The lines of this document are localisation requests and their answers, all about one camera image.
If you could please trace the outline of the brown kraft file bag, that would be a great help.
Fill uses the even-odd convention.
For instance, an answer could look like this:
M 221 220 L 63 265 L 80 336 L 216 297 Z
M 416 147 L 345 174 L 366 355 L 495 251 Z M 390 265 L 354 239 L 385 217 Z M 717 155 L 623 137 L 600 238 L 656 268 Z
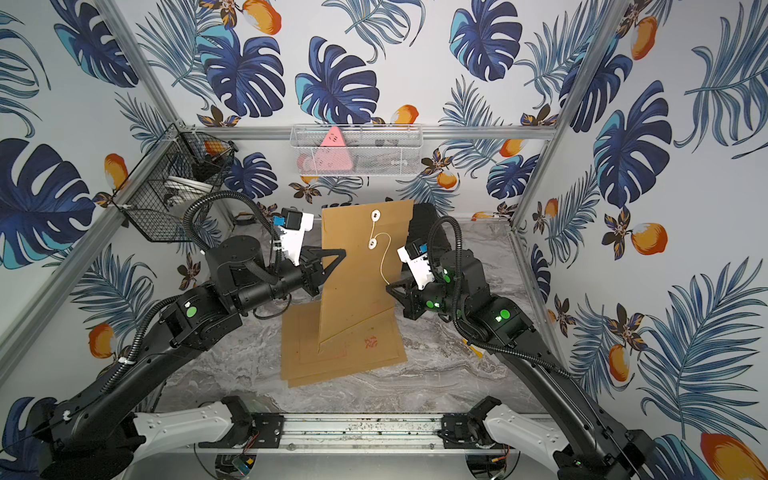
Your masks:
M 412 200 L 327 208 L 322 213 L 322 247 L 343 250 L 322 289 L 319 340 L 329 342 L 383 313 L 395 300 L 386 287 L 401 277 L 397 250 L 406 243 Z

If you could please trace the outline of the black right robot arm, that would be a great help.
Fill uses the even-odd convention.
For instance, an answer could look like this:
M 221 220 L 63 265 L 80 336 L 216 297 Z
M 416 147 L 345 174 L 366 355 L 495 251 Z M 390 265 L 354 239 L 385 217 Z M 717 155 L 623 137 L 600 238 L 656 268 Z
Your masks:
M 549 428 L 520 418 L 487 397 L 467 415 L 469 443 L 512 447 L 560 479 L 651 478 L 655 442 L 591 399 L 521 308 L 492 292 L 483 264 L 464 248 L 455 218 L 412 223 L 398 254 L 409 272 L 386 290 L 405 317 L 417 320 L 432 312 L 452 324 L 469 345 L 497 356 L 515 373 L 555 423 Z

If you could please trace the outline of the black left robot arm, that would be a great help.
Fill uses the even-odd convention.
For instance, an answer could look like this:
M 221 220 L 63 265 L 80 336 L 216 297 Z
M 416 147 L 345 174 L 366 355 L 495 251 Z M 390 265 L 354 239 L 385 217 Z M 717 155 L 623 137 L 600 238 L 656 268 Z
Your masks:
M 247 205 L 270 234 L 271 262 L 254 237 L 232 236 L 216 247 L 201 237 L 196 226 L 200 211 L 224 199 Z M 204 253 L 209 281 L 153 305 L 139 321 L 126 355 L 83 391 L 40 414 L 34 433 L 42 443 L 39 477 L 116 477 L 151 443 L 139 430 L 134 409 L 153 390 L 241 327 L 259 307 L 289 302 L 299 289 L 318 295 L 346 252 L 304 245 L 303 234 L 312 224 L 291 209 L 268 219 L 238 192 L 216 191 L 192 201 L 182 226 Z

